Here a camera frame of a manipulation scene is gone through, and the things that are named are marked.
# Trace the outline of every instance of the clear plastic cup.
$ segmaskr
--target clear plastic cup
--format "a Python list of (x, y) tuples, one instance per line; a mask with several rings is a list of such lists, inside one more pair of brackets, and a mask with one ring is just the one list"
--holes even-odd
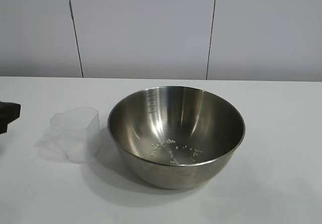
[(58, 147), (68, 160), (88, 163), (101, 146), (99, 113), (90, 107), (78, 107), (57, 113), (50, 119)]

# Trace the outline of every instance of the white tabletop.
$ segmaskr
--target white tabletop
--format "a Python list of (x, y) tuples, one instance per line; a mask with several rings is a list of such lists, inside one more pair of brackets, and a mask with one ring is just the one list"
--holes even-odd
[[(200, 188), (155, 189), (104, 142), (94, 160), (50, 158), (39, 139), (57, 112), (89, 106), (107, 117), (137, 90), (184, 85), (230, 101), (246, 123), (243, 143)], [(22, 105), (0, 135), (0, 223), (321, 223), (322, 83), (0, 78), (0, 101)]]

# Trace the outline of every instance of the metal mixing bowl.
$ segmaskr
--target metal mixing bowl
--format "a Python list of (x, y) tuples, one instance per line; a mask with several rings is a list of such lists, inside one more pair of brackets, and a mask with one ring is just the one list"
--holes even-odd
[(245, 124), (226, 100), (190, 87), (156, 87), (121, 100), (108, 128), (129, 168), (168, 189), (217, 175), (240, 145)]

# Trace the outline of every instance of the measuring cup handle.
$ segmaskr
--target measuring cup handle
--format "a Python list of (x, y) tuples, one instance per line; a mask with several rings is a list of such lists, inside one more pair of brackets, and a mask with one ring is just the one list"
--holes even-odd
[(55, 115), (53, 115), (51, 117), (51, 119), (49, 120), (50, 125), (51, 126), (57, 126), (58, 125), (58, 121), (60, 119), (60, 117), (62, 116), (62, 113), (56, 113)]

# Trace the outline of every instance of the bowl rim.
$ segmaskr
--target bowl rim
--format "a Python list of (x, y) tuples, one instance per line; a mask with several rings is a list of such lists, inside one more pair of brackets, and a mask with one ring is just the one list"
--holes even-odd
[[(113, 111), (125, 100), (125, 99), (128, 99), (129, 97), (135, 95), (135, 94), (138, 94), (140, 92), (145, 92), (145, 91), (148, 91), (148, 90), (152, 90), (152, 89), (160, 89), (160, 88), (169, 88), (169, 87), (183, 87), (183, 88), (189, 88), (189, 89), (193, 89), (193, 90), (199, 90), (199, 91), (202, 91), (202, 92), (206, 92), (208, 94), (212, 94), (216, 97), (219, 97), (220, 99), (222, 99), (223, 101), (225, 101), (228, 105), (230, 105), (236, 112), (237, 114), (239, 115), (239, 117), (241, 118), (241, 121), (243, 123), (243, 134), (238, 142), (238, 144), (236, 144), (236, 146), (234, 148), (232, 148), (230, 151), (228, 151), (227, 153), (225, 153), (224, 155), (221, 155), (215, 159), (212, 159), (212, 160), (208, 160), (208, 161), (204, 161), (204, 162), (199, 162), (199, 163), (195, 163), (195, 164), (184, 164), (184, 165), (170, 165), (170, 164), (163, 164), (163, 163), (158, 163), (156, 161), (151, 161), (151, 160), (147, 160), (145, 158), (142, 158), (140, 156), (137, 156), (129, 151), (127, 151), (126, 149), (124, 149), (121, 144), (114, 138), (114, 136), (112, 135), (112, 132), (111, 132), (111, 128), (110, 128), (110, 120), (111, 120), (111, 115), (113, 113)], [(145, 162), (148, 162), (148, 163), (151, 163), (151, 164), (155, 164), (155, 165), (161, 165), (161, 166), (167, 166), (167, 167), (193, 167), (193, 166), (201, 166), (201, 165), (206, 165), (206, 164), (209, 164), (209, 163), (213, 163), (213, 162), (216, 162), (222, 158), (224, 158), (225, 156), (228, 156), (230, 154), (232, 154), (239, 146), (240, 144), (242, 143), (244, 137), (245, 137), (245, 133), (246, 133), (246, 126), (245, 126), (245, 121), (242, 117), (242, 115), (240, 114), (240, 112), (237, 110), (237, 108), (232, 104), (230, 103), (229, 101), (227, 101), (226, 99), (212, 93), (212, 92), (209, 92), (209, 91), (206, 91), (206, 90), (203, 90), (203, 89), (199, 89), (199, 88), (194, 88), (194, 87), (186, 87), (186, 86), (180, 86), (180, 85), (177, 85), (177, 86), (159, 86), (159, 87), (151, 87), (151, 88), (146, 88), (146, 89), (143, 89), (143, 90), (139, 90), (139, 91), (136, 91), (136, 92), (133, 92), (131, 93), (130, 95), (122, 98), (113, 108), (112, 110), (110, 111), (110, 114), (109, 114), (109, 117), (108, 117), (108, 120), (107, 120), (107, 128), (108, 128), (108, 132), (112, 138), (112, 140), (114, 141), (115, 145), (117, 148), (120, 148), (122, 149), (123, 151), (125, 151), (126, 153), (140, 159), (140, 160), (143, 160)]]

